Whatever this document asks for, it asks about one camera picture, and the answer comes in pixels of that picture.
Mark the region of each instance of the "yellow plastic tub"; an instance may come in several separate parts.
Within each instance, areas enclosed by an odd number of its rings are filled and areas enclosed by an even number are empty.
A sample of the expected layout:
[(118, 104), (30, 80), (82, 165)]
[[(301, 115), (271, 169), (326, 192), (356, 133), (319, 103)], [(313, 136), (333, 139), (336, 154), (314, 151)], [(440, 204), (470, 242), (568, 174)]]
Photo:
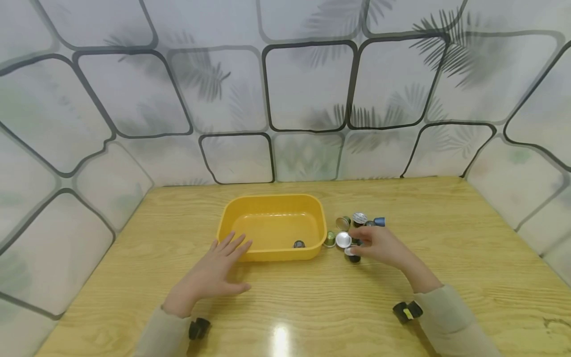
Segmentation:
[[(231, 231), (234, 238), (246, 234), (252, 247), (242, 262), (306, 260), (319, 253), (327, 236), (323, 206), (311, 195), (270, 195), (238, 197), (226, 205), (218, 241)], [(305, 248), (293, 248), (302, 240)]]

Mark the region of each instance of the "beige sleeve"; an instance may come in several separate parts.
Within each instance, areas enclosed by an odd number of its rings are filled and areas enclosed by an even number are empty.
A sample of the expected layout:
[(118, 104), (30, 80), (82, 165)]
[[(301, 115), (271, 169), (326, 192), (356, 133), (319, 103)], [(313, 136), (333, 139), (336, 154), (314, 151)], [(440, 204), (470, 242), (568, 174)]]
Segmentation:
[(420, 326), (441, 356), (501, 356), (453, 287), (445, 285), (427, 294), (415, 294), (415, 301), (423, 309)]
[(169, 315), (159, 306), (153, 311), (137, 344), (133, 357), (172, 357), (184, 336), (188, 336), (191, 318)]

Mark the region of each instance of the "wood grain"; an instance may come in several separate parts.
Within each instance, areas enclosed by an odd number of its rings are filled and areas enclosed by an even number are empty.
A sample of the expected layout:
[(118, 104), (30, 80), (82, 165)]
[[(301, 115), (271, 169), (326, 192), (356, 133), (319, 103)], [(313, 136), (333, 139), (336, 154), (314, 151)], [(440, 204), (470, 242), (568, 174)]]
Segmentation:
[[(506, 356), (571, 354), (571, 291), (460, 178), (164, 187), (150, 192), (37, 356), (129, 356), (151, 311), (207, 250), (231, 199), (309, 193), (335, 218), (364, 211), (455, 286)], [(202, 301), (200, 356), (431, 356), (392, 306), (411, 299), (404, 277), (337, 248), (305, 262), (243, 263), (246, 294)]]

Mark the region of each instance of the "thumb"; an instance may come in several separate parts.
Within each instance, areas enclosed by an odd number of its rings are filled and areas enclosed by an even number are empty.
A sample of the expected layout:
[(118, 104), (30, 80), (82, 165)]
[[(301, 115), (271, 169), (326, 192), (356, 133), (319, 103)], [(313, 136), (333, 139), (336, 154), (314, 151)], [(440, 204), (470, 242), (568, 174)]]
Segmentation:
[(223, 291), (226, 295), (237, 295), (250, 290), (251, 287), (252, 286), (248, 283), (226, 283), (223, 286)]
[(369, 256), (369, 247), (352, 246), (351, 253), (358, 256)]

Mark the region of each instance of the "hand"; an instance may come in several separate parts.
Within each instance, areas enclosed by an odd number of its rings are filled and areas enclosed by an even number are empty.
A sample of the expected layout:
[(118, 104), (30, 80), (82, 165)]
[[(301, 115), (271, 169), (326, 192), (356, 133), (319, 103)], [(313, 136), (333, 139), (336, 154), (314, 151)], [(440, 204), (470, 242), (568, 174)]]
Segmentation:
[(241, 294), (250, 289), (247, 283), (231, 284), (226, 281), (232, 265), (252, 245), (249, 240), (238, 247), (246, 236), (243, 234), (231, 242), (233, 237), (234, 232), (231, 232), (220, 244), (217, 240), (212, 243), (202, 259), (169, 292), (163, 303), (163, 311), (186, 318), (200, 299)]
[(415, 255), (388, 228), (359, 227), (349, 230), (349, 235), (361, 239), (363, 246), (354, 246), (351, 253), (365, 256), (402, 270)]
[(395, 267), (403, 272), (413, 292), (427, 293), (442, 287), (434, 273), (388, 228), (359, 227), (349, 235), (361, 239), (364, 246), (351, 247), (351, 253), (366, 256)]

